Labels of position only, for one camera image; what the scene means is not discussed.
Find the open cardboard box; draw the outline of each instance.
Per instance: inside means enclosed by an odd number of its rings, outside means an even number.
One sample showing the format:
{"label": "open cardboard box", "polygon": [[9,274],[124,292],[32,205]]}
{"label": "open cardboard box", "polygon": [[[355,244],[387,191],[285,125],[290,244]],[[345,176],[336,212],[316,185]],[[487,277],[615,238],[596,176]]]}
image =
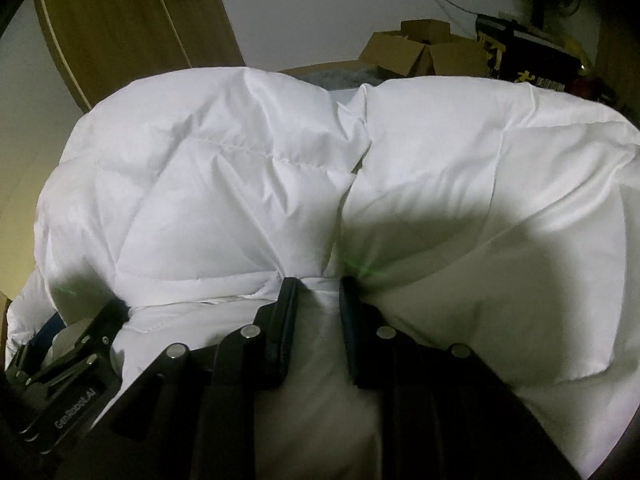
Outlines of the open cardboard box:
{"label": "open cardboard box", "polygon": [[456,36],[439,20],[409,20],[400,30],[374,32],[358,60],[324,63],[284,70],[301,75],[330,69],[357,70],[378,66],[391,75],[489,75],[484,48],[475,40]]}

